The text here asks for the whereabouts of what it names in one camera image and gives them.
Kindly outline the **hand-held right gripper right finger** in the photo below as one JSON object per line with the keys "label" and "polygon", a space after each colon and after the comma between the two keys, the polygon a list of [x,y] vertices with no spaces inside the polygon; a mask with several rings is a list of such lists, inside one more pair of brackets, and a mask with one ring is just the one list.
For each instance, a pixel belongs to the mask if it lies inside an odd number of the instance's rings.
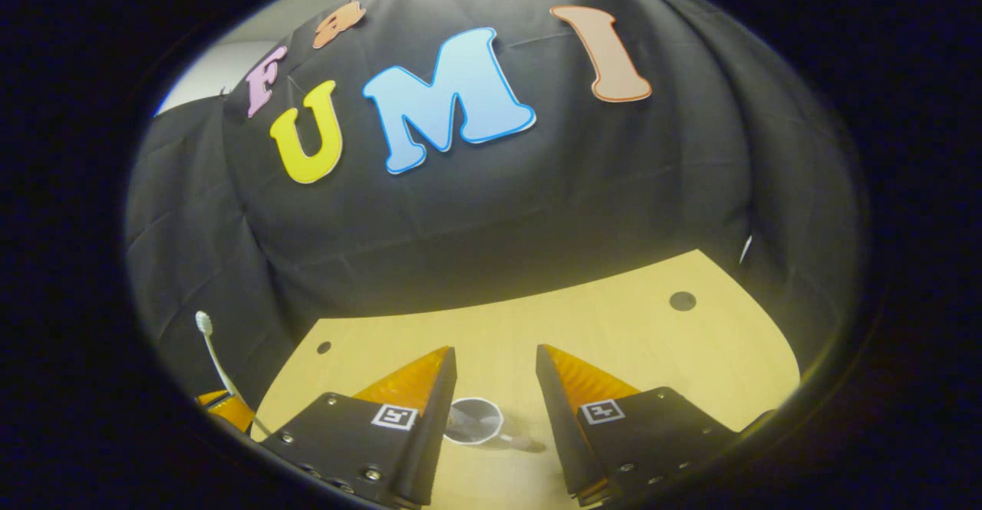
{"label": "hand-held right gripper right finger", "polygon": [[535,372],[565,489],[582,507],[656,495],[738,437],[670,387],[639,390],[548,344]]}

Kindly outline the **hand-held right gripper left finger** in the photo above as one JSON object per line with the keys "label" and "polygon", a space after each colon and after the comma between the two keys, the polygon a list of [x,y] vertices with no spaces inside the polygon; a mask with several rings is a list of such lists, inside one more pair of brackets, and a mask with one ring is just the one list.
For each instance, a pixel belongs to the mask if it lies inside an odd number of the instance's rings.
{"label": "hand-held right gripper left finger", "polygon": [[317,396],[261,445],[330,489],[393,509],[431,503],[456,387],[442,346],[357,395]]}

